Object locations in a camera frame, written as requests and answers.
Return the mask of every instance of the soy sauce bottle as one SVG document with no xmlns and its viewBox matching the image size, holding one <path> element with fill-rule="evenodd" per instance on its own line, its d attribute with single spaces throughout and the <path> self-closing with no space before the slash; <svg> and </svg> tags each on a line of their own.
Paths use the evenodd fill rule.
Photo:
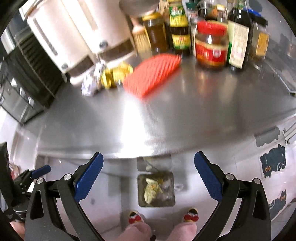
<svg viewBox="0 0 296 241">
<path fill-rule="evenodd" d="M 229 48 L 227 63 L 232 70 L 244 69 L 248 61 L 253 34 L 253 22 L 244 0 L 235 0 L 228 14 Z"/>
</svg>

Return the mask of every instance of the countertop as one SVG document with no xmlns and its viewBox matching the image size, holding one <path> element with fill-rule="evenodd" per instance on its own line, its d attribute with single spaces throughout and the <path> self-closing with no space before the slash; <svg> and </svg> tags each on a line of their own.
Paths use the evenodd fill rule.
<svg viewBox="0 0 296 241">
<path fill-rule="evenodd" d="M 129 62 L 135 67 L 141 58 Z M 264 131 L 294 116 L 296 99 L 268 65 L 258 69 L 249 64 L 240 73 L 213 72 L 192 56 L 143 99 L 122 87 L 83 97 L 67 84 L 43 118 L 37 153 L 90 158 L 99 151 L 107 158 L 135 158 Z"/>
</svg>

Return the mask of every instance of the red jar lid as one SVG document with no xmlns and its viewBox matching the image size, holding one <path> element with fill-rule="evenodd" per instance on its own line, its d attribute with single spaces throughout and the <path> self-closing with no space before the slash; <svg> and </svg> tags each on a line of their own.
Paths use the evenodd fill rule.
<svg viewBox="0 0 296 241">
<path fill-rule="evenodd" d="M 224 36 L 227 33 L 227 28 L 222 24 L 200 21 L 197 23 L 197 31 L 201 34 Z"/>
</svg>

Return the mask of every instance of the black cat sticker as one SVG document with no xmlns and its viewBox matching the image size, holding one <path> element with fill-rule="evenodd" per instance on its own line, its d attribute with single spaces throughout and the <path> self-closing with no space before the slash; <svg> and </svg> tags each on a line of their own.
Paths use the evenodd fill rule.
<svg viewBox="0 0 296 241">
<path fill-rule="evenodd" d="M 286 198 L 287 190 L 281 193 L 280 198 L 277 198 L 273 200 L 270 204 L 268 204 L 271 221 L 277 216 L 280 210 L 282 210 L 286 206 Z"/>
<path fill-rule="evenodd" d="M 264 178 L 270 177 L 271 172 L 278 172 L 286 167 L 286 149 L 280 144 L 276 148 L 272 148 L 268 154 L 263 154 L 260 157 L 262 163 L 262 171 Z"/>
</svg>

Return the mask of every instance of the red silicone mat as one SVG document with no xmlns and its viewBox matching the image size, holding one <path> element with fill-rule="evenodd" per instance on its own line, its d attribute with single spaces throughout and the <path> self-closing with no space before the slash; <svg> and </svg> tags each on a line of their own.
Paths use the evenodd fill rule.
<svg viewBox="0 0 296 241">
<path fill-rule="evenodd" d="M 134 72 L 125 78 L 123 87 L 137 97 L 144 97 L 163 83 L 178 68 L 180 62 L 178 55 L 164 53 L 153 56 L 139 64 Z"/>
</svg>

